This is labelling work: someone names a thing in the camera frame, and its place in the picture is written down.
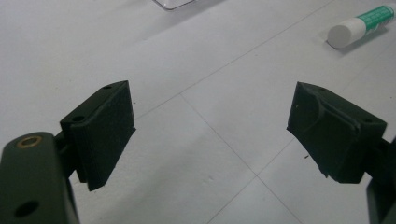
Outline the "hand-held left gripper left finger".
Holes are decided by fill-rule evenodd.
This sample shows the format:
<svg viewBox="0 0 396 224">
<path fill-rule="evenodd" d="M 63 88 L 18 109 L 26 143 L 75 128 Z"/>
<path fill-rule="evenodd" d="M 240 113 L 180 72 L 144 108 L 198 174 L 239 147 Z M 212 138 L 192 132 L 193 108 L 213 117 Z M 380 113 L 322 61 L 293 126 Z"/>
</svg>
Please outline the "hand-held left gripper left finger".
<svg viewBox="0 0 396 224">
<path fill-rule="evenodd" d="M 105 85 L 66 115 L 55 137 L 66 175 L 93 191 L 104 186 L 135 132 L 129 82 Z"/>
</svg>

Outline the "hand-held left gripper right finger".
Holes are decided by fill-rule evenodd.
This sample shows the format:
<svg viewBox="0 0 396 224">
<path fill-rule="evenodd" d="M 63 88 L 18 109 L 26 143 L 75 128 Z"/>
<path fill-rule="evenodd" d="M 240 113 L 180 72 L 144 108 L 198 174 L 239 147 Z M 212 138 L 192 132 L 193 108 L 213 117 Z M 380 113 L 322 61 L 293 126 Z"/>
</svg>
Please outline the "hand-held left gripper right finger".
<svg viewBox="0 0 396 224">
<path fill-rule="evenodd" d="M 388 182 L 382 138 L 387 123 L 320 86 L 296 84 L 287 130 L 303 145 L 326 176 L 358 184 L 367 173 Z"/>
</svg>

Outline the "white and green tube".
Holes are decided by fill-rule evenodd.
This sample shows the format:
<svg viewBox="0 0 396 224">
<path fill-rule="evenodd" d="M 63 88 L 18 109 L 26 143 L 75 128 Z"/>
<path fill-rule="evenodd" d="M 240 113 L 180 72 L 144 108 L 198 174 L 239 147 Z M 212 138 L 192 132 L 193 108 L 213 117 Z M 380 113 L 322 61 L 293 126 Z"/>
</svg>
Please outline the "white and green tube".
<svg viewBox="0 0 396 224">
<path fill-rule="evenodd" d="M 384 28 L 396 19 L 396 3 L 388 3 L 371 9 L 357 17 L 334 25 L 327 33 L 327 43 L 342 49 Z"/>
</svg>

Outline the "clear plastic container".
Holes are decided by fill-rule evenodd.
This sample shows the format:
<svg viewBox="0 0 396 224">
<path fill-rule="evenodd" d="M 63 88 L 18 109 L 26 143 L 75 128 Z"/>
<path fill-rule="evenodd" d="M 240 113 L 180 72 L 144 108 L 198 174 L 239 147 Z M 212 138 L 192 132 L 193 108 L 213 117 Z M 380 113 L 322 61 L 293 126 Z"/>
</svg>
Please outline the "clear plastic container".
<svg viewBox="0 0 396 224">
<path fill-rule="evenodd" d="M 194 0 L 153 0 L 153 1 L 166 10 L 173 10 L 178 7 L 187 5 L 193 2 Z"/>
</svg>

